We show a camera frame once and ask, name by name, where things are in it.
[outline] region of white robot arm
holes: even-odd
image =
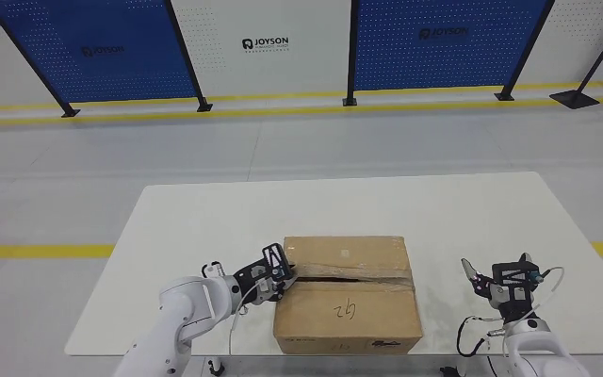
[[[518,262],[493,265],[493,278],[476,271],[466,259],[461,262],[474,292],[488,299],[504,320],[502,330],[490,332],[488,336],[504,336],[503,343],[509,349],[509,356],[505,357],[505,361],[513,377],[590,377],[586,368],[569,353],[546,322],[538,318],[532,309],[532,292],[551,270],[541,274],[538,266],[532,263],[530,255],[526,253],[522,254]],[[471,354],[462,353],[458,344],[457,349],[462,356],[471,357],[483,341],[482,339],[476,345]],[[541,356],[526,352],[551,354]],[[456,369],[441,370],[445,377],[454,376],[454,373],[458,376]]]
[[[191,341],[235,314],[246,303],[279,301],[296,279],[283,248],[272,244],[264,258],[224,276],[221,264],[202,269],[204,277],[172,281],[159,294],[159,319],[123,357],[114,377],[179,377],[190,359]],[[207,277],[206,270],[219,276]]]

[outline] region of yellow stripe on wall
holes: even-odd
[[[593,242],[603,257],[603,242]],[[4,259],[109,258],[114,245],[0,245]]]
[[[275,108],[248,108],[237,110],[214,110],[208,112],[160,112],[139,114],[108,114],[108,115],[78,115],[74,118],[44,117],[44,118],[0,118],[0,126],[16,125],[44,125],[44,124],[82,124],[82,123],[114,123],[114,122],[142,122],[142,121],[168,121],[179,119],[200,118],[233,118],[257,116],[285,116],[303,114],[333,114],[372,111],[432,111],[432,110],[458,110],[478,108],[504,108],[504,107],[550,107],[562,106],[557,101],[547,99],[529,99],[517,101],[473,101],[473,102],[438,102],[438,103],[413,103],[391,105],[365,105],[357,107],[275,107]]]
[[[596,252],[603,257],[603,242],[593,242],[593,247],[595,248]]]
[[[515,90],[545,90],[554,88],[577,88],[579,82],[572,83],[545,83],[545,84],[517,84]],[[602,81],[592,81],[588,88],[603,87]],[[356,95],[400,95],[400,94],[429,94],[429,93],[453,93],[468,91],[500,91],[502,86],[483,86],[483,87],[452,87],[452,88],[417,88],[417,89],[396,89],[396,90],[356,90]],[[254,101],[254,100],[282,100],[290,98],[312,98],[312,97],[345,97],[344,90],[337,91],[311,91],[300,93],[276,93],[276,94],[249,94],[249,95],[216,95],[206,97],[208,102],[225,101]],[[106,101],[106,102],[86,102],[72,103],[73,107],[122,107],[122,106],[150,106],[150,105],[171,105],[171,104],[190,104],[198,100],[192,98],[158,98],[150,100],[130,100],[130,101]],[[32,110],[58,108],[57,104],[30,104],[30,105],[0,105],[0,110]]]

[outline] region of blue perforated panel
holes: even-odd
[[[0,17],[66,102],[195,96],[162,0],[0,0]]]
[[[360,0],[356,90],[507,83],[546,0]]]

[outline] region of table top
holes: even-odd
[[[226,273],[261,258],[285,236],[404,236],[424,336],[412,354],[455,354],[469,315],[497,317],[466,280],[460,259],[491,265],[529,252],[542,270],[566,269],[538,315],[571,353],[603,353],[603,260],[535,172],[146,188],[106,264],[65,352],[124,354],[151,329],[158,292],[218,260]],[[556,271],[536,291],[542,300]],[[282,354],[274,303],[251,306],[233,334],[233,355]],[[195,355],[228,355],[233,317],[193,341]],[[492,323],[465,326],[472,349]],[[500,353],[501,339],[491,353]]]

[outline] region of brown cardboard box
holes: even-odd
[[[402,237],[289,237],[298,282],[276,305],[284,353],[407,353],[423,336]]]

